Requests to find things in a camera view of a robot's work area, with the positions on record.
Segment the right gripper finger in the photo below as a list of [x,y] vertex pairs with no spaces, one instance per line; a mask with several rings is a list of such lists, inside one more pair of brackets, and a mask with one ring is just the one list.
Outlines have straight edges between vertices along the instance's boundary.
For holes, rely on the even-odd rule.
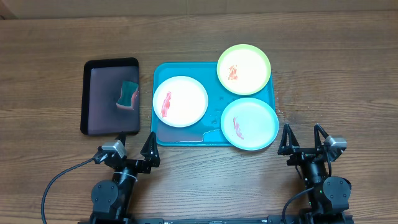
[[289,124],[284,124],[282,139],[280,141],[278,155],[291,155],[298,153],[300,145]]
[[320,136],[326,139],[329,134],[320,126],[320,124],[314,125],[314,146],[315,148],[319,148],[322,144]]

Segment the green pink sponge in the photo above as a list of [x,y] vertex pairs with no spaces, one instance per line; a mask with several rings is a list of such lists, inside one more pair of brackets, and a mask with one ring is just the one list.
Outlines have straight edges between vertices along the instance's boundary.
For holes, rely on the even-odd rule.
[[121,94],[116,103],[122,110],[134,110],[135,102],[139,98],[139,85],[130,81],[123,81]]

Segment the white plate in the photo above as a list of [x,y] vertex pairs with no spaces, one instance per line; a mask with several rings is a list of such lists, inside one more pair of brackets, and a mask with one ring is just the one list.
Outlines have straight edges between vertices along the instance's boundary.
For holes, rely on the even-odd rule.
[[208,94],[196,79],[176,76],[157,87],[152,106],[155,115],[163,123],[184,128],[197,123],[204,116],[208,107]]

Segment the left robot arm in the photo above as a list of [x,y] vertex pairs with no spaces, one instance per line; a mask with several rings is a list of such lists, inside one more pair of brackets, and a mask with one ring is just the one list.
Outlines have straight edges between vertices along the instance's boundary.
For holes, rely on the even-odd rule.
[[100,146],[94,155],[95,164],[104,163],[114,172],[111,180],[98,182],[91,191],[93,211],[89,224],[135,222],[128,209],[137,175],[149,174],[153,167],[160,166],[160,156],[154,132],[141,149],[143,159],[128,159],[125,145],[126,135],[120,133],[115,140]]

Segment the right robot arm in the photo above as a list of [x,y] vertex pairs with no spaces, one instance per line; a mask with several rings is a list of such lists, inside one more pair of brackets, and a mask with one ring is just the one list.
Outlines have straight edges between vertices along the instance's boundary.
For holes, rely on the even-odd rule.
[[[289,156],[288,166],[296,168],[303,179],[305,190],[290,198],[284,205],[281,223],[337,224],[353,223],[349,209],[351,182],[332,175],[331,163],[336,161],[347,148],[347,141],[341,136],[329,135],[319,124],[314,125],[314,146],[300,147],[291,127],[284,125],[282,139],[277,153]],[[298,215],[288,216],[287,207],[302,196],[308,197],[309,207]]]

